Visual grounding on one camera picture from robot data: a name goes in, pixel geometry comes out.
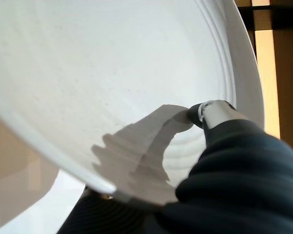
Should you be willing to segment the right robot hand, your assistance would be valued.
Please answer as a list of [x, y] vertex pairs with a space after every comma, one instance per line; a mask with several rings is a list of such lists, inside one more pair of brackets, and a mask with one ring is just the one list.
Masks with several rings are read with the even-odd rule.
[[293, 149], [223, 100], [188, 110], [206, 149], [176, 188], [177, 202], [147, 214], [89, 187], [61, 234], [293, 234]]

